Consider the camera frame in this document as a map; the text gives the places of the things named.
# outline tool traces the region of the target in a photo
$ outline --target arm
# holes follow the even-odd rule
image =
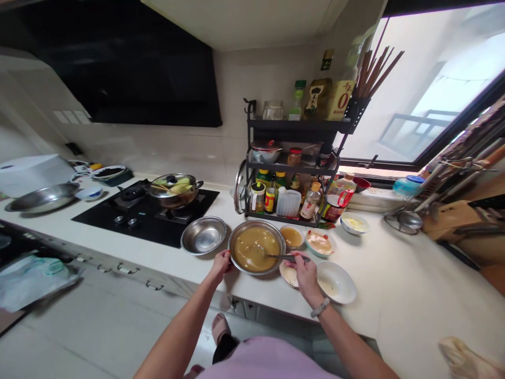
[[[181,379],[193,355],[212,295],[223,280],[230,253],[216,255],[212,269],[172,319],[138,369],[134,379]]]
[[[302,296],[312,309],[325,300],[317,284],[317,267],[296,256],[296,276]],[[395,372],[351,329],[340,314],[328,306],[318,316],[335,352],[354,379],[398,378]]]

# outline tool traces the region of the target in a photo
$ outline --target stove knob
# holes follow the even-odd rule
[[[128,226],[129,227],[135,227],[139,224],[138,220],[136,218],[132,218],[131,220],[128,220]]]
[[[126,221],[126,219],[123,216],[117,216],[114,219],[114,222],[116,223],[116,225],[121,225],[125,221]]]

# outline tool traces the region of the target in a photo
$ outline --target bracelet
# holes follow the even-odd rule
[[[326,298],[325,301],[321,305],[319,305],[316,309],[314,309],[312,312],[310,312],[310,317],[314,318],[319,316],[325,309],[326,307],[330,304],[330,299]]]

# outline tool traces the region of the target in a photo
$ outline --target black range hood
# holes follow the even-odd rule
[[[139,0],[7,7],[0,46],[48,64],[93,122],[222,125],[212,49]]]

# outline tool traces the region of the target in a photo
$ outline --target black metal rack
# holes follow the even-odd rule
[[[364,112],[364,108],[368,105],[368,101],[365,104],[356,104],[361,108],[360,112],[351,112],[349,115],[352,117],[350,121],[287,121],[287,120],[263,120],[263,119],[253,119],[251,115],[256,112],[256,100],[250,100],[244,98],[244,101],[248,104],[247,110],[247,142],[248,149],[246,154],[246,173],[247,180],[244,186],[245,188],[245,216],[246,217],[256,217],[264,218],[266,220],[281,221],[295,225],[311,226],[317,227],[321,219],[321,211],[326,207],[327,204],[327,193],[329,186],[325,189],[325,201],[323,206],[319,209],[320,212],[314,215],[312,221],[295,220],[292,218],[280,217],[276,214],[261,214],[252,213],[249,211],[249,194],[248,187],[254,181],[255,169],[263,168],[272,171],[286,171],[286,172],[297,172],[301,174],[311,174],[311,175],[324,175],[334,178],[338,173],[340,166],[340,153],[344,148],[347,136],[353,134],[356,129],[356,125]],[[317,143],[320,141],[334,141],[337,133],[342,133],[344,136],[337,150],[332,149],[332,158],[329,161],[330,167],[319,167],[311,166],[305,163],[301,163],[297,166],[289,166],[287,164],[287,153],[281,153],[279,159],[275,163],[263,164],[258,163],[252,157],[251,151],[251,138],[255,139],[275,139],[277,141],[285,142],[304,142],[304,143]]]

